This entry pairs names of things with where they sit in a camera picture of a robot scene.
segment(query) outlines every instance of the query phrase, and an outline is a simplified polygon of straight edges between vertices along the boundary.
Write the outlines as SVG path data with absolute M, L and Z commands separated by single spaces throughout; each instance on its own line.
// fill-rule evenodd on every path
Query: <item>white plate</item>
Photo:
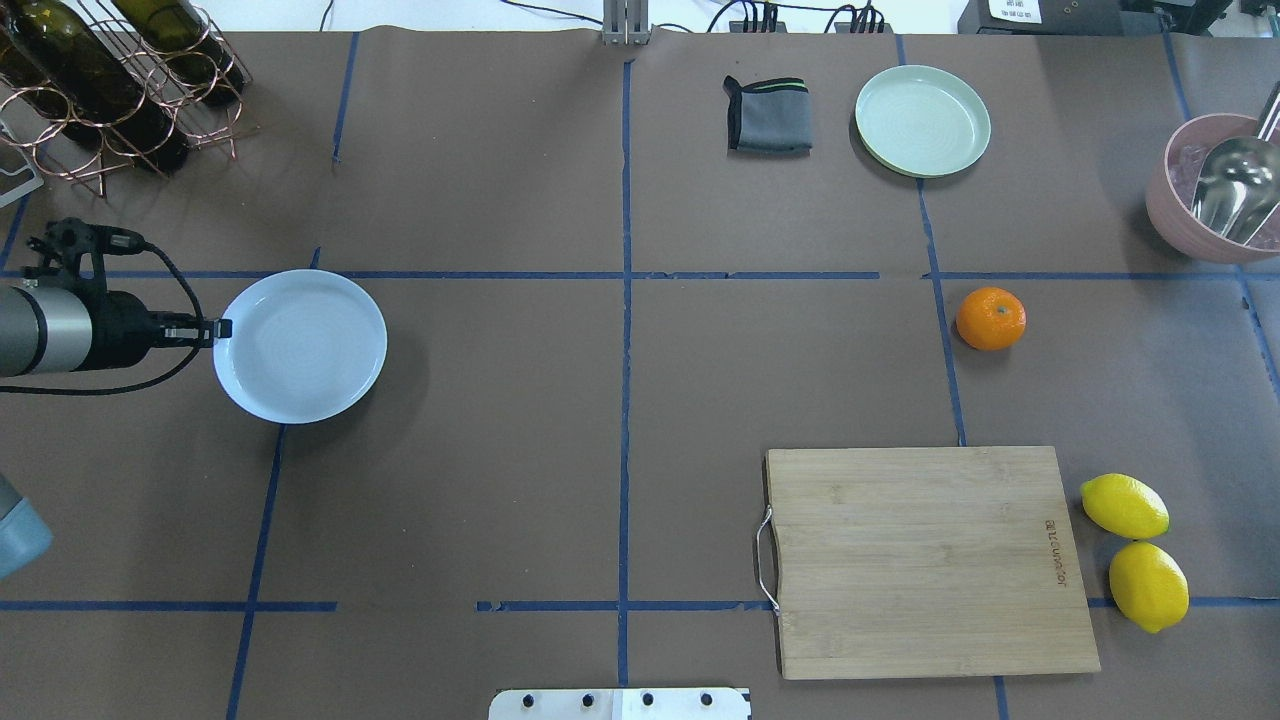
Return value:
M 927 65 L 899 65 L 869 79 L 854 120 L 872 156 L 916 178 L 963 170 L 991 141 L 982 97 L 956 76 Z
M 358 284 L 324 270 L 288 270 L 251 284 L 223 313 L 214 343 L 227 395 L 273 423 L 315 423 L 355 405 L 387 357 L 387 323 Z

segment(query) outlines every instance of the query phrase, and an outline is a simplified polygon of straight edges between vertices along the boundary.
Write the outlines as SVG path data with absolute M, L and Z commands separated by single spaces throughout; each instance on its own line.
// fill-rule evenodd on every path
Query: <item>wooden cutting board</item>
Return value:
M 771 450 L 791 680 L 1097 673 L 1052 447 Z

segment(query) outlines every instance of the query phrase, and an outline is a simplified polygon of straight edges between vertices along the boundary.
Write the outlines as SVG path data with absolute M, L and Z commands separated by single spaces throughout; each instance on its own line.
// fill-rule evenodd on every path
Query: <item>orange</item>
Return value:
M 1027 331 L 1027 309 L 1007 290 L 979 287 L 960 304 L 956 331 L 978 350 L 1004 350 Z

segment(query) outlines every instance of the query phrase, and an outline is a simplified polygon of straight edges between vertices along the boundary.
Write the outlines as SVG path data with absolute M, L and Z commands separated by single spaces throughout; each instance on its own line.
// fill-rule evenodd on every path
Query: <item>yellow lemon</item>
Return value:
M 1080 486 L 1084 514 L 1105 530 L 1129 539 L 1169 532 L 1169 510 L 1156 491 L 1129 475 L 1107 473 Z
M 1120 612 L 1148 633 L 1176 625 L 1190 606 L 1181 568 L 1149 542 L 1132 542 L 1117 552 L 1107 579 Z

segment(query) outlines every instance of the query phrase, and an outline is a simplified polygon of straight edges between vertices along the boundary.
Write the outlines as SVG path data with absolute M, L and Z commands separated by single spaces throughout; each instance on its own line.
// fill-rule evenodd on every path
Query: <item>table surface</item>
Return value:
M 1280 261 L 1189 260 L 1142 197 L 1184 118 L 1254 111 L 1280 46 L 232 40 L 262 126 L 237 161 L 113 176 L 105 202 L 47 186 L 3 210 L 0 266 L 67 215 L 142 232 L 212 311 L 315 261 L 381 306 L 385 368 L 300 427 L 241 411 L 207 357 L 5 397 L 4 473 L 55 541 L 0 583 L 3 715 L 462 719 L 502 688 L 716 684 L 760 719 L 1277 716 Z M 918 183 L 863 150 L 854 97 L 900 63 L 986 100 L 972 169 Z M 804 78 L 813 152 L 727 152 L 726 73 Z M 154 263 L 109 269 L 184 307 Z M 1029 329 L 980 354 L 951 320 L 992 283 Z M 957 443 L 1057 448 L 1102 673 L 783 682 L 764 452 Z M 1110 603 L 1124 541 L 1079 511 L 1106 471 L 1172 515 L 1193 602 L 1158 635 Z

